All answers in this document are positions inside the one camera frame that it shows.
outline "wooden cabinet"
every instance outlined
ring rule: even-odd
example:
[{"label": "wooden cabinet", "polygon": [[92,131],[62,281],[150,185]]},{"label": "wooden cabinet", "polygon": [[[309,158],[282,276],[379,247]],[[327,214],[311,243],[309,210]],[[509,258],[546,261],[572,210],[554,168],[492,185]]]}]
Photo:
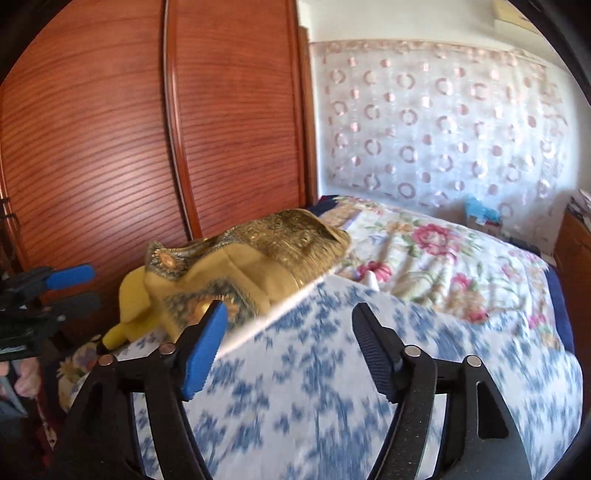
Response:
[{"label": "wooden cabinet", "polygon": [[294,0],[73,0],[0,87],[0,193],[25,268],[91,263],[103,308],[145,247],[305,204]]},{"label": "wooden cabinet", "polygon": [[564,214],[554,250],[558,276],[583,368],[585,404],[591,406],[591,233],[572,213]]}]

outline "metal screw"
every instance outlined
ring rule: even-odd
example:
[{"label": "metal screw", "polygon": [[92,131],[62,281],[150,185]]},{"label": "metal screw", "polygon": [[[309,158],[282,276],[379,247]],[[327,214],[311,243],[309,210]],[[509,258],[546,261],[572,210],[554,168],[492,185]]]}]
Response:
[{"label": "metal screw", "polygon": [[103,355],[99,358],[99,365],[102,367],[106,367],[107,365],[112,364],[114,360],[115,357],[108,353],[107,355]]},{"label": "metal screw", "polygon": [[160,347],[158,348],[158,351],[162,354],[162,355],[170,355],[171,353],[174,353],[174,351],[177,349],[176,345],[174,343],[163,343],[162,345],[160,345]]},{"label": "metal screw", "polygon": [[404,348],[404,353],[406,353],[408,356],[421,356],[421,349],[415,345],[408,345],[407,347]]},{"label": "metal screw", "polygon": [[482,366],[482,360],[480,360],[476,355],[468,356],[466,362],[468,362],[468,365],[470,365],[471,367],[478,368]]}]

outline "floral blanket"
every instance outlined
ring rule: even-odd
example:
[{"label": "floral blanket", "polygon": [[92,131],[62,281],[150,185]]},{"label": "floral blanket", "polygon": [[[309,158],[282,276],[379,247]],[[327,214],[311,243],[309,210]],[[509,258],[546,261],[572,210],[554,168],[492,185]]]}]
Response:
[{"label": "floral blanket", "polygon": [[[581,417],[582,374],[573,355],[544,346],[527,325],[508,332],[458,322],[329,275],[275,323],[216,360],[204,389],[184,404],[214,479],[367,478],[396,406],[377,392],[353,335],[351,313],[359,302],[433,358],[484,360],[518,426],[534,480],[562,456]],[[163,338],[156,330],[118,358],[148,355]],[[444,409],[445,395],[438,395],[418,480],[433,473]],[[134,411],[146,473],[162,478],[141,394]]]},{"label": "floral blanket", "polygon": [[344,228],[352,249],[339,275],[374,272],[383,292],[473,324],[515,330],[525,322],[561,347],[539,257],[485,233],[380,203],[338,197],[322,218]]}]

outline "curtain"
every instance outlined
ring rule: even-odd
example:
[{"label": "curtain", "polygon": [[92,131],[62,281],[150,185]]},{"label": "curtain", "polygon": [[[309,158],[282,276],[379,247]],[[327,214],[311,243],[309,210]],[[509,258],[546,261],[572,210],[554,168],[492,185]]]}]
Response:
[{"label": "curtain", "polygon": [[422,41],[311,52],[324,193],[456,222],[471,194],[500,211],[508,233],[552,250],[569,138],[545,66],[523,51]]}]

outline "white sheet with blue flowers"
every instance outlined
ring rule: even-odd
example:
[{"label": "white sheet with blue flowers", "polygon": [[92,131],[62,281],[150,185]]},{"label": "white sheet with blue flowers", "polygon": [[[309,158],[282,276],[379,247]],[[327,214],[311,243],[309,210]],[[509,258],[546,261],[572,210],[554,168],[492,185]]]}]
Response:
[{"label": "white sheet with blue flowers", "polygon": [[[575,357],[512,333],[403,303],[328,276],[263,332],[216,360],[204,390],[185,404],[215,480],[361,480],[382,446],[395,406],[378,394],[353,336],[351,312],[367,302],[382,325],[434,358],[480,356],[523,439],[534,479],[562,456],[580,425],[582,373]],[[149,354],[156,331],[120,359]],[[445,398],[438,395],[420,479],[434,468]],[[147,474],[162,478],[143,395],[135,397]]]}]

